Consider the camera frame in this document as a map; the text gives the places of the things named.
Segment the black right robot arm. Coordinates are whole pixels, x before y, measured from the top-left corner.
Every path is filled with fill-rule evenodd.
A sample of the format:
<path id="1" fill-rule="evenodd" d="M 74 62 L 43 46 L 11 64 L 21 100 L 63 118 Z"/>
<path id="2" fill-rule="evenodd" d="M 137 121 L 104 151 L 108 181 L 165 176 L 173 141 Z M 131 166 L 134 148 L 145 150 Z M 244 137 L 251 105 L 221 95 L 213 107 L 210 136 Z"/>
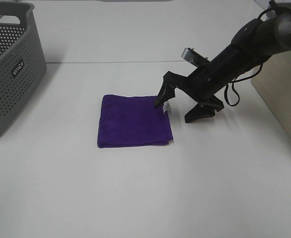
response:
<path id="1" fill-rule="evenodd" d="M 263 21 L 257 17 L 245 24 L 231 43 L 213 60 L 207 60 L 194 49 L 186 48 L 182 58 L 196 67 L 189 76 L 168 71 L 154 102 L 154 107 L 175 97 L 178 88 L 197 102 L 185 115 L 186 123 L 211 118 L 224 108 L 215 94 L 222 88 L 234 88 L 238 77 L 263 64 L 273 55 L 291 51 L 291 3 L 276 3 L 262 12 L 275 15 Z"/>

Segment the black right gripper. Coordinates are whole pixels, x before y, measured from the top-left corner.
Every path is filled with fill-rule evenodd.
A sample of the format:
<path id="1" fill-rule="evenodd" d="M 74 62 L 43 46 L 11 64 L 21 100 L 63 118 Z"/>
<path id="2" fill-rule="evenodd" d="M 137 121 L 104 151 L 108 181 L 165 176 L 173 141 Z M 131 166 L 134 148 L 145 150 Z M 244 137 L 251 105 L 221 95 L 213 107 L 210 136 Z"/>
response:
<path id="1" fill-rule="evenodd" d="M 185 122 L 212 118 L 215 111 L 224 108 L 222 101 L 215 94 L 235 78 L 254 67 L 252 60 L 237 48 L 226 48 L 207 65 L 197 67 L 189 76 L 182 76 L 168 71 L 163 77 L 163 84 L 154 101 L 154 108 L 175 97 L 178 88 L 198 104 L 185 115 Z"/>

